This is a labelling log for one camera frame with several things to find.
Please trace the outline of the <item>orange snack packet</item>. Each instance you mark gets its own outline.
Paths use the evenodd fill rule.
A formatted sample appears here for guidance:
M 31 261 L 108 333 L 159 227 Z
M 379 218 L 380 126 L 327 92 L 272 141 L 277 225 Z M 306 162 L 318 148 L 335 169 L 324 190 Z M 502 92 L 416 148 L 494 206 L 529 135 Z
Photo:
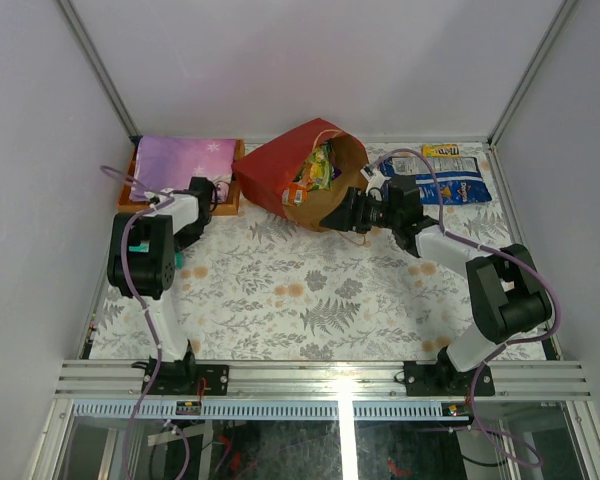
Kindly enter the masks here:
M 308 192 L 305 182 L 291 182 L 282 193 L 282 203 L 286 206 L 299 206 L 306 201 Z

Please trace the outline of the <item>red brown paper bag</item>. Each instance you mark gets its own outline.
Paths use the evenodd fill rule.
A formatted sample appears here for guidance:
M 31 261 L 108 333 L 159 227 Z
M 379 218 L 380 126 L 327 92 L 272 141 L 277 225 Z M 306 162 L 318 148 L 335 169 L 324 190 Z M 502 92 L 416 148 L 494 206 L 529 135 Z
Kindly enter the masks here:
M 317 118 L 256 148 L 233 164 L 244 197 L 310 231 L 344 200 L 350 187 L 364 190 L 363 144 Z

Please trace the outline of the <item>yellow M&M candy packet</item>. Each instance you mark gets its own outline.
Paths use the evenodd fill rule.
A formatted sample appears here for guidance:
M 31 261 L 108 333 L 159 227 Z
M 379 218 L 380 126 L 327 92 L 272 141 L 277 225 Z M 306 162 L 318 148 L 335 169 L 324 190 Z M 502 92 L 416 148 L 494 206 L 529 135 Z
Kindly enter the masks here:
M 461 156 L 458 144 L 425 144 L 421 153 L 425 157 L 456 158 Z

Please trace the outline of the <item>blue Doritos chip bag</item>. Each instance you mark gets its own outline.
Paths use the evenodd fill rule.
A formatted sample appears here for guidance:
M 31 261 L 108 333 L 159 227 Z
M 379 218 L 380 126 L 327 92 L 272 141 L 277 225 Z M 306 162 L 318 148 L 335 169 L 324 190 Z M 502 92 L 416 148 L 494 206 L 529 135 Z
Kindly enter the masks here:
M 444 205 L 488 203 L 491 193 L 478 167 L 476 157 L 427 157 L 435 171 Z M 425 163 L 416 156 L 392 156 L 377 165 L 385 177 L 415 176 L 423 205 L 438 203 L 438 193 Z

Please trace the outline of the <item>teal red snack packet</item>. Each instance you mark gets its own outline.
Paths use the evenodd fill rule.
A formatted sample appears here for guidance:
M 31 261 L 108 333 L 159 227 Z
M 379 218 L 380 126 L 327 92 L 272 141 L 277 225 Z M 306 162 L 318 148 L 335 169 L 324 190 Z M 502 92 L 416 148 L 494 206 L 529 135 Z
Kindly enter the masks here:
M 149 242 L 142 241 L 139 245 L 129 245 L 128 250 L 133 253 L 148 253 Z M 184 256 L 181 253 L 178 245 L 174 246 L 174 266 L 176 270 L 182 269 L 184 266 Z

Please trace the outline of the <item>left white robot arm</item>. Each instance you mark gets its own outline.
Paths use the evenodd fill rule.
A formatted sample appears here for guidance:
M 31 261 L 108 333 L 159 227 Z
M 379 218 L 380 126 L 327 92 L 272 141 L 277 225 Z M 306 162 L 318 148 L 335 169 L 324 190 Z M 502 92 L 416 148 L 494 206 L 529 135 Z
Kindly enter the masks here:
M 177 320 L 171 292 L 177 253 L 197 242 L 212 217 L 215 186 L 193 177 L 184 190 L 164 192 L 147 209 L 120 212 L 113 218 L 107 279 L 127 298 L 138 302 L 157 356 L 172 362 L 164 382 L 177 394 L 192 392 L 199 371 L 183 361 L 189 343 Z

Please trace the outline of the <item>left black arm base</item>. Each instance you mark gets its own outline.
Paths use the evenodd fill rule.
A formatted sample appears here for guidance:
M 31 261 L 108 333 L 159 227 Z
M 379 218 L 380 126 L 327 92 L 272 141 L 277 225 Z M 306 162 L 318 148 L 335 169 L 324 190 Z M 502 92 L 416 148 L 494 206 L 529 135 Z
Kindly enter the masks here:
M 230 367 L 222 364 L 200 364 L 187 351 L 182 360 L 158 363 L 154 358 L 132 364 L 143 370 L 142 390 L 149 395 L 226 396 Z

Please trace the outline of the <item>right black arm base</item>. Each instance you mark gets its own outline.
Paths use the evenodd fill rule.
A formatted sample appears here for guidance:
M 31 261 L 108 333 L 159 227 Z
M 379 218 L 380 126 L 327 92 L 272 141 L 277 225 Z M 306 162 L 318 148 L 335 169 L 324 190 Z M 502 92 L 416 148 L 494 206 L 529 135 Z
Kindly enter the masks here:
M 394 376 L 397 383 L 406 388 L 408 397 L 476 396 L 493 397 L 495 386 L 491 370 L 485 366 L 467 372 L 458 371 L 452 364 L 444 347 L 435 362 L 403 362 L 403 380 Z

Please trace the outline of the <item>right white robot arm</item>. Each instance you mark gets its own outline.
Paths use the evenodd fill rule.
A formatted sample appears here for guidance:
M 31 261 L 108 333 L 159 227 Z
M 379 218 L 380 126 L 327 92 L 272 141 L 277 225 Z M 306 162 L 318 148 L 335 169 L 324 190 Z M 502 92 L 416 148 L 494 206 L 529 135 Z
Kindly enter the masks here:
M 354 187 L 320 222 L 337 231 L 366 233 L 373 227 L 391 231 L 410 255 L 434 261 L 463 276 L 468 284 L 473 324 L 438 354 L 436 382 L 458 394 L 472 380 L 471 371 L 512 337 L 549 320 L 553 309 L 528 250 L 519 244 L 493 250 L 457 239 L 442 222 L 424 213 L 414 176 L 387 181 L 381 198 Z

